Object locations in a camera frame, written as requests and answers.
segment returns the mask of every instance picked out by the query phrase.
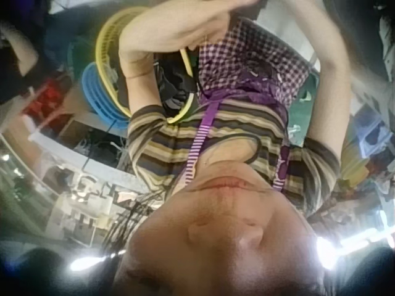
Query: blue basket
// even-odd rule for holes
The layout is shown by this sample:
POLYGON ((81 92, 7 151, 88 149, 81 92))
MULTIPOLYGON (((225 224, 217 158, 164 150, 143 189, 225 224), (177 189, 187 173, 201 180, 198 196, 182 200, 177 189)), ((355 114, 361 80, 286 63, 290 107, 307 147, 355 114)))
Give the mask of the blue basket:
POLYGON ((86 100, 105 123, 120 130, 128 128, 129 118, 117 108, 106 93, 96 63, 90 63, 85 68, 81 84, 86 100))

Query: mouth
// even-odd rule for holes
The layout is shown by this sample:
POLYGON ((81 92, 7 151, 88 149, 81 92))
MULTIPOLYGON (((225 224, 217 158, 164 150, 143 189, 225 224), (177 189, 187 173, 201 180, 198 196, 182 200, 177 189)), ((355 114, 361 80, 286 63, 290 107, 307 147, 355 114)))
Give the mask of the mouth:
POLYGON ((198 185, 193 189, 193 191, 201 191, 205 189, 219 189, 219 188, 240 188, 246 190, 256 190, 256 187, 247 182, 246 180, 237 177, 219 177, 211 179, 208 182, 198 185))

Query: striped sleeve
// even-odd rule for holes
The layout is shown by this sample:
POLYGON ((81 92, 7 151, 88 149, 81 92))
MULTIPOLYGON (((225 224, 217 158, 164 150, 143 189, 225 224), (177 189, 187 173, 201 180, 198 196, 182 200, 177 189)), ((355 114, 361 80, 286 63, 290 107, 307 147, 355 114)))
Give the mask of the striped sleeve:
POLYGON ((167 124, 165 111, 158 105, 146 106, 133 114, 128 127, 128 151, 137 176, 137 161, 152 137, 167 124))
POLYGON ((299 198, 292 203, 308 217, 328 200, 340 174, 340 161, 323 144, 306 138, 304 147, 293 147, 288 170, 302 178, 299 198))

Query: yellow basket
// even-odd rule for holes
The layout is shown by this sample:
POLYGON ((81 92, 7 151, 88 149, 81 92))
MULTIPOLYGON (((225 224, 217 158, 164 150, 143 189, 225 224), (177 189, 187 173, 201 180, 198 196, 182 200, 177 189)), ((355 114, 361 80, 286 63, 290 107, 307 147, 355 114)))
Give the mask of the yellow basket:
MULTIPOLYGON (((98 40, 96 41, 95 59, 96 65, 98 66, 100 78, 104 86, 106 87, 107 92, 110 94, 111 99, 114 101, 115 105, 128 117, 131 117, 130 110, 119 103, 118 94, 111 82, 111 77, 113 76, 113 74, 110 70, 110 58, 108 55, 108 51, 111 42, 118 42, 119 34, 123 30, 123 28, 125 28, 125 26, 137 15, 141 14, 147 9, 148 7, 136 6, 117 12, 104 24, 99 33, 98 40)), ((180 53, 183 58, 188 75, 193 76, 192 67, 186 51, 182 49, 180 53)), ((194 94, 189 94, 189 98, 186 101, 184 107, 180 110, 180 113, 176 117, 168 118, 167 121, 169 123, 175 123, 176 121, 182 119, 187 111, 191 108, 193 99, 194 94)))

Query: person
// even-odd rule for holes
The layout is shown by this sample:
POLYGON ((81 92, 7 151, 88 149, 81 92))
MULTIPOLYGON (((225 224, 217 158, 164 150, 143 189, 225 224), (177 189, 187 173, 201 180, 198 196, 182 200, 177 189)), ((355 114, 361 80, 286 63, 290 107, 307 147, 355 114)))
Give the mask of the person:
POLYGON ((116 295, 328 292, 306 218, 339 174, 351 100, 346 47, 315 1, 281 0, 321 63, 304 147, 291 146, 286 110, 309 68, 248 20, 230 22, 253 2, 167 1, 120 35, 133 170, 165 202, 132 235, 116 295), (152 53, 197 46, 201 106, 169 125, 152 53))

